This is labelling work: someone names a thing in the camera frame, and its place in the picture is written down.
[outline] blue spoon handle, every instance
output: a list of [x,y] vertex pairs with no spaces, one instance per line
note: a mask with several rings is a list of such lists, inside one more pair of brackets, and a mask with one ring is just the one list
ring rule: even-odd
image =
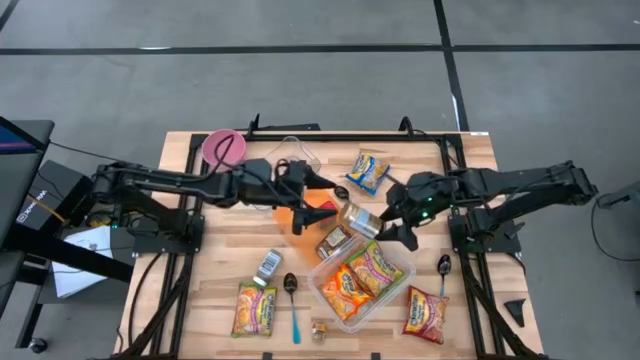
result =
[[291,314],[293,315],[293,343],[300,344],[300,330],[298,329],[298,320],[296,319],[296,310],[291,304]]

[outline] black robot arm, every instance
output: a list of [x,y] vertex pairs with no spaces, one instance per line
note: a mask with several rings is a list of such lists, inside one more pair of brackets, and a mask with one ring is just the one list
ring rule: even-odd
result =
[[[406,185],[396,183],[387,192],[388,208],[380,218],[402,219],[402,224],[392,224],[376,238],[399,240],[414,251],[418,243],[411,229],[428,224],[452,206],[468,208],[467,233],[482,236],[505,222],[549,205],[583,205],[597,192],[584,170],[570,161],[510,172],[469,168],[452,171],[447,176],[418,173]],[[514,197],[520,193],[527,194]],[[496,196],[507,194],[502,205],[493,208],[487,205]]]
[[305,161],[281,162],[272,179],[265,159],[247,160],[224,172],[196,176],[145,168],[129,163],[101,165],[94,175],[93,196],[101,203],[118,204],[123,212],[137,211],[157,222],[169,237],[188,235],[192,218],[186,210],[169,209],[144,190],[191,195],[208,204],[229,208],[238,202],[288,207],[293,210],[293,232],[336,214],[304,202],[304,189],[333,188],[335,183],[313,172]]

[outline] white paper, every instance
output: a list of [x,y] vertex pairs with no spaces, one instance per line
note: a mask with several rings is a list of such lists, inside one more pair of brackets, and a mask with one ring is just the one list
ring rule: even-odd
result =
[[[113,259],[113,254],[111,253],[111,229],[107,226],[69,235],[64,239],[64,242],[92,251],[101,250],[97,251],[97,253]],[[106,279],[105,276],[86,271],[70,274],[57,273],[58,271],[78,271],[78,269],[56,262],[54,262],[52,266],[54,271],[53,277],[56,283],[56,294],[59,298],[69,297]]]

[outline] pink lid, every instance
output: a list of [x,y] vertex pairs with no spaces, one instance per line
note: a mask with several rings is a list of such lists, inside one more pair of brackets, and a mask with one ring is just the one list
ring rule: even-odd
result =
[[[232,135],[233,137],[231,139],[224,140],[229,135]],[[230,129],[216,130],[204,140],[204,143],[202,143],[202,156],[204,157],[204,160],[211,166],[216,166],[218,164],[218,160],[216,160],[213,152],[221,141],[223,141],[223,143],[218,146],[218,158],[229,165],[237,165],[244,158],[244,153],[247,150],[247,143],[244,141],[244,137],[242,135]],[[229,146],[229,141],[233,141],[233,143],[229,148],[227,156],[223,159],[222,155],[227,149],[227,146]]]

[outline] ramen noodle packet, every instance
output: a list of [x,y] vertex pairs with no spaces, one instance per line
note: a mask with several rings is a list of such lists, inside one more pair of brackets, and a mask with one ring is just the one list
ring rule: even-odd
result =
[[380,296],[403,275],[402,270],[393,265],[382,253],[375,240],[347,259],[347,265],[358,280],[373,296]]
[[275,303],[276,287],[241,282],[231,336],[271,336]]
[[369,154],[360,153],[356,163],[353,164],[353,169],[346,177],[369,194],[375,195],[378,185],[382,182],[389,168],[389,164],[376,160]]
[[430,295],[409,286],[409,318],[402,333],[442,345],[444,343],[442,324],[448,301],[448,297]]
[[322,294],[343,321],[356,314],[371,295],[363,291],[349,268],[342,264],[335,274],[322,285]]

